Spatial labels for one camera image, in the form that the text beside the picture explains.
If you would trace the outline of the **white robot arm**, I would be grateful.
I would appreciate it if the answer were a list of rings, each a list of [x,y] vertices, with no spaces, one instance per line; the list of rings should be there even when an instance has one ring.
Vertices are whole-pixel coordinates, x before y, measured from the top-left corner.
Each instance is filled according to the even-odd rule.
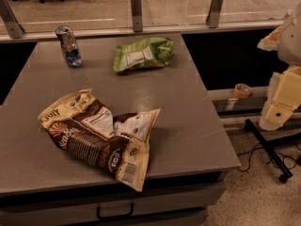
[[[277,51],[278,59],[289,65],[283,73],[273,72],[259,122],[261,129],[276,131],[301,105],[301,4],[290,9],[284,23],[261,39],[258,47]]]

